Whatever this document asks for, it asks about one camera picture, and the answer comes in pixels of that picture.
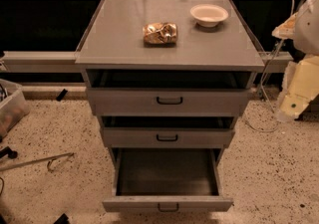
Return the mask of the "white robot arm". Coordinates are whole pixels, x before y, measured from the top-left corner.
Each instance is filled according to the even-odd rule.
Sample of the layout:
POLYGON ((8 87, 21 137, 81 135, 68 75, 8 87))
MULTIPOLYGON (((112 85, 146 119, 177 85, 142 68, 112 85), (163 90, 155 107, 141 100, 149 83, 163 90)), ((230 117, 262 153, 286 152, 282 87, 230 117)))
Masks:
POLYGON ((304 54, 285 70, 276 118, 293 121, 319 96, 319 0, 306 0, 299 10, 272 31, 276 38, 293 41, 304 54))

